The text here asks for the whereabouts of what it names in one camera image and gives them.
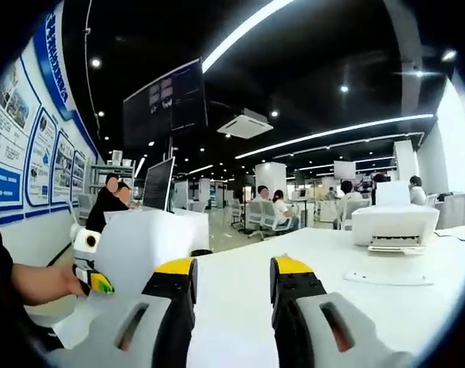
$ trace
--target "ceiling air conditioner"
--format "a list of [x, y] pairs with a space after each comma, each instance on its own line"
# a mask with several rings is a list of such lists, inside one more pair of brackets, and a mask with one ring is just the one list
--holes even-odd
[[244, 109], [240, 115], [220, 127], [217, 132], [248, 140], [272, 129], [273, 126], [268, 123], [266, 117]]

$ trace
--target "ceiling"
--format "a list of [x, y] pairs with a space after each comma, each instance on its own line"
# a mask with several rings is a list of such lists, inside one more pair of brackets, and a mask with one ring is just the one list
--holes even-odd
[[[66, 0], [63, 20], [64, 58], [77, 107], [104, 159], [109, 151], [124, 157], [147, 158], [140, 171], [161, 161], [164, 142], [141, 151], [123, 146], [123, 99], [157, 77], [195, 58], [205, 58], [228, 34], [270, 0], [196, 0], [184, 2], [104, 2], [93, 0], [87, 36], [87, 57], [100, 58], [99, 69], [89, 68], [94, 117], [87, 88], [84, 23], [88, 1]], [[415, 11], [420, 27], [418, 9]], [[449, 44], [440, 43], [420, 29], [424, 45], [423, 70], [411, 114], [435, 113], [445, 76], [453, 63], [440, 58]], [[263, 160], [286, 163], [295, 169], [321, 166], [334, 159], [387, 157], [395, 140], [412, 139], [418, 146], [435, 119], [409, 120], [306, 140], [235, 159], [265, 146], [359, 123], [400, 117], [404, 92], [402, 55], [391, 15], [382, 0], [295, 0], [258, 24], [238, 40], [204, 75], [209, 126], [174, 137], [177, 173], [213, 164], [190, 178], [231, 178]], [[340, 91], [346, 85], [347, 93]], [[217, 133], [242, 108], [269, 117], [274, 129], [250, 140]], [[277, 110], [279, 116], [270, 117]], [[368, 140], [400, 134], [394, 138]], [[337, 143], [364, 140], [358, 144]], [[313, 147], [330, 146], [307, 153]], [[358, 169], [391, 165], [391, 159], [358, 164]], [[329, 168], [305, 170], [316, 177]]]

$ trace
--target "white desk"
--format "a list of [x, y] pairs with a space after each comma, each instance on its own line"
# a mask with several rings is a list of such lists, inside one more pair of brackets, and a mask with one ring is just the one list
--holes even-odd
[[[351, 232], [304, 228], [269, 241], [198, 258], [196, 324], [189, 368], [273, 367], [278, 355], [269, 298], [270, 258], [287, 253], [313, 267], [328, 292], [342, 293], [395, 350], [419, 354], [453, 312], [465, 285], [465, 242], [437, 238], [423, 256], [369, 255]], [[423, 272], [432, 286], [346, 281], [352, 270]]]

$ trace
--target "floor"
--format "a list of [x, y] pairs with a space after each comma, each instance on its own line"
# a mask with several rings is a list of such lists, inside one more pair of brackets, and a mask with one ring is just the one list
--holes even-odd
[[[259, 235], [248, 238], [243, 232], [235, 230], [230, 225], [228, 209], [212, 209], [209, 213], [209, 246], [214, 253], [228, 251], [230, 249], [244, 247], [246, 245], [260, 242]], [[332, 228], [331, 223], [316, 222], [315, 228]], [[69, 248], [55, 264], [59, 265], [72, 258], [72, 249]], [[67, 296], [58, 301], [47, 303], [39, 307], [26, 307], [30, 314], [61, 316], [68, 315], [75, 306], [76, 297]]]

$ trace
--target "blue and white wall display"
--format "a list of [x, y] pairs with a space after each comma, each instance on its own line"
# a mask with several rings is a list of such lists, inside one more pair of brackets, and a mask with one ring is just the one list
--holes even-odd
[[46, 266], [70, 242], [68, 202], [102, 160], [65, 70], [63, 8], [45, 17], [0, 80], [0, 228], [14, 261], [26, 265]]
[[86, 157], [83, 153], [76, 151], [74, 154], [74, 165], [72, 166], [72, 202], [78, 199], [78, 194], [84, 191], [84, 173], [86, 172]]
[[26, 199], [32, 207], [48, 205], [51, 164], [54, 155], [57, 126], [42, 109], [35, 124], [32, 141], [28, 151], [26, 166]]
[[20, 60], [0, 83], [0, 208], [22, 209], [22, 174], [40, 102]]
[[56, 203], [67, 203], [70, 198], [73, 162], [74, 146], [65, 134], [59, 132], [52, 173], [52, 205]]

